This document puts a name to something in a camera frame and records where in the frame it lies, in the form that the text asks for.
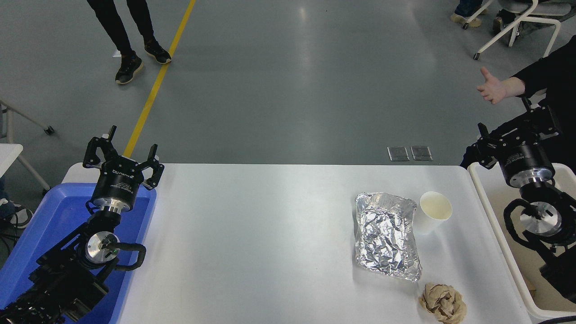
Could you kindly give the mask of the person's hand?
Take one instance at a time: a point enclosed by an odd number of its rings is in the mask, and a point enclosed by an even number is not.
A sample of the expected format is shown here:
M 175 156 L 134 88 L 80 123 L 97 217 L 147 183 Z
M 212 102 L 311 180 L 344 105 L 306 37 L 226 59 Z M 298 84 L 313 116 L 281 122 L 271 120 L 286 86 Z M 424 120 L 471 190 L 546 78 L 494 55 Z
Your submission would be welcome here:
M 516 96 L 514 94 L 516 86 L 516 79 L 514 77 L 501 81 L 493 76 L 486 67 L 481 67 L 481 74 L 484 77 L 484 83 L 479 85 L 477 90 L 484 101 L 496 105 L 506 98 Z

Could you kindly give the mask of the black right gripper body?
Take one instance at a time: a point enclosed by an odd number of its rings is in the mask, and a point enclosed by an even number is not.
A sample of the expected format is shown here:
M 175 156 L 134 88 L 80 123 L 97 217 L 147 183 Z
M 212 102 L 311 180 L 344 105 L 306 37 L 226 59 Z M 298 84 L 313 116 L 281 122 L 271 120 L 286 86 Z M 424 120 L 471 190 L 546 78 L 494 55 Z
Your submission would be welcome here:
M 539 144 L 505 146 L 499 153 L 499 165 L 506 181 L 549 181 L 555 175 Z

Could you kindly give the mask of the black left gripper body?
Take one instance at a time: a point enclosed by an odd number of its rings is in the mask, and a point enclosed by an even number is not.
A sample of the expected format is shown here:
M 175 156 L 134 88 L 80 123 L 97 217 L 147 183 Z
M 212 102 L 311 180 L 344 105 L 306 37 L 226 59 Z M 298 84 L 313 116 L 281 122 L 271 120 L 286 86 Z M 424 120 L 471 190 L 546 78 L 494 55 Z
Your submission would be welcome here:
M 144 180 L 138 163 L 116 157 L 101 164 L 99 178 L 92 195 L 92 204 L 101 209 L 133 209 L 137 192 Z

